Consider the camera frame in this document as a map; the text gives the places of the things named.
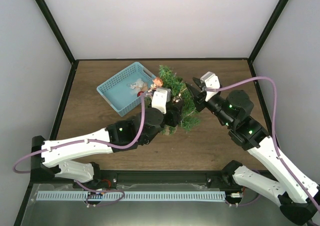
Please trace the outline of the small green christmas tree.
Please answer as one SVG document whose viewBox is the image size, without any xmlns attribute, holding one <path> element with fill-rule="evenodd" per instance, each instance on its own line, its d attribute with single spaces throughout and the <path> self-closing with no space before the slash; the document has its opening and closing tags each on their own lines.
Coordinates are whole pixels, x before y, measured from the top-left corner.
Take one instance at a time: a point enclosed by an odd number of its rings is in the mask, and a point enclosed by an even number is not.
<svg viewBox="0 0 320 226">
<path fill-rule="evenodd" d="M 159 66 L 158 76 L 153 80 L 152 89 L 166 88 L 170 90 L 170 102 L 174 104 L 181 103 L 181 118 L 177 120 L 175 126 L 165 124 L 162 134 L 170 136 L 176 133 L 178 128 L 191 131 L 200 123 L 195 104 L 192 101 L 191 94 L 187 89 L 186 82 L 178 76 L 173 69 L 166 66 Z"/>
</svg>

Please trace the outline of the gingerbread figure ornament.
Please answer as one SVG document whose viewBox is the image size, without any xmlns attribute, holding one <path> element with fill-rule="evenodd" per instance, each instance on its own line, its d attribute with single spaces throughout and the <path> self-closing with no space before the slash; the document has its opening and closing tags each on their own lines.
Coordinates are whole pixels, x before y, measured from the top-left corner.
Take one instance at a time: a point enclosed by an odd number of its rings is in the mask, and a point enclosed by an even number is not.
<svg viewBox="0 0 320 226">
<path fill-rule="evenodd" d="M 163 86 L 163 81 L 160 77 L 156 77 L 152 80 L 152 84 L 150 85 L 150 90 L 155 91 L 158 88 L 161 88 Z"/>
</svg>

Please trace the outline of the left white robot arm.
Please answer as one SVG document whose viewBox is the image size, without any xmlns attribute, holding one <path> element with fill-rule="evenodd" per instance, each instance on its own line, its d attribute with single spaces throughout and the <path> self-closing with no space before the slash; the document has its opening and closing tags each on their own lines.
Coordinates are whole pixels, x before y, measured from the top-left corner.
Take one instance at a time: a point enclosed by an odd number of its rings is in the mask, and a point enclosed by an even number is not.
<svg viewBox="0 0 320 226">
<path fill-rule="evenodd" d="M 182 100 L 168 102 L 166 113 L 148 106 L 145 113 L 74 138 L 45 140 L 35 136 L 32 151 L 40 150 L 41 153 L 31 157 L 31 179 L 65 178 L 97 188 L 102 182 L 100 166 L 95 162 L 80 163 L 76 159 L 134 150 L 149 144 L 166 126 L 176 127 L 180 123 L 183 104 Z"/>
</svg>

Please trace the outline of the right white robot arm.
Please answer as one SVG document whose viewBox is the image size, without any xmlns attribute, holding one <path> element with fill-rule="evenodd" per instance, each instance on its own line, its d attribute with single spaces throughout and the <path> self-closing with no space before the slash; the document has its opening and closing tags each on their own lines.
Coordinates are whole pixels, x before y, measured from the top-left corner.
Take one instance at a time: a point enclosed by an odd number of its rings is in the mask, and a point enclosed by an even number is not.
<svg viewBox="0 0 320 226">
<path fill-rule="evenodd" d="M 190 84 L 190 92 L 198 112 L 207 108 L 222 126 L 229 130 L 231 140 L 260 161 L 275 177 L 271 180 L 235 160 L 224 167 L 223 184 L 229 188 L 244 186 L 275 203 L 292 223 L 302 226 L 320 210 L 320 186 L 307 177 L 280 150 L 275 131 L 269 133 L 251 117 L 253 102 L 244 90 L 233 89 L 226 98 L 218 77 L 208 72 L 194 78 L 197 88 Z"/>
</svg>

